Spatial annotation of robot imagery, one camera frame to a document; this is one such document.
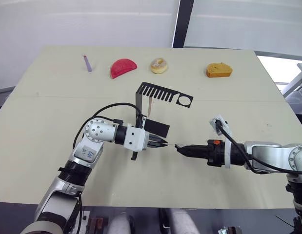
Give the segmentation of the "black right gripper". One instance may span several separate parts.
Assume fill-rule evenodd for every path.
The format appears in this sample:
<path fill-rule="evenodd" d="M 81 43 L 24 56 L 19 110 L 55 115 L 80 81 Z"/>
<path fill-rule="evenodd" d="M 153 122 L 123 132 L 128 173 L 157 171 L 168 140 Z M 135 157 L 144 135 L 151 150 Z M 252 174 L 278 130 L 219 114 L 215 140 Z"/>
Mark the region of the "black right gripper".
<path fill-rule="evenodd" d="M 183 156 L 207 159 L 208 166 L 221 167 L 224 165 L 225 142 L 223 140 L 209 139 L 207 145 L 175 144 L 175 148 Z"/>

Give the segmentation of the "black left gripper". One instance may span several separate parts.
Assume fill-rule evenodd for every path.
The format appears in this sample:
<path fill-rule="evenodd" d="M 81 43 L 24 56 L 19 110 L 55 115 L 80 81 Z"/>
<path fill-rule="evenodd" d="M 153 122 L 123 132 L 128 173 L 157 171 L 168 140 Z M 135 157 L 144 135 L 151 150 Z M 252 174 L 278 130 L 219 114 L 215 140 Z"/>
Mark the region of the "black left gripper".
<path fill-rule="evenodd" d="M 150 134 L 147 131 L 137 131 L 132 133 L 133 141 L 131 146 L 132 148 L 132 157 L 131 160 L 136 160 L 138 157 L 138 152 L 146 150 L 148 145 L 151 148 L 161 148 L 168 146 L 168 142 L 157 135 Z"/>

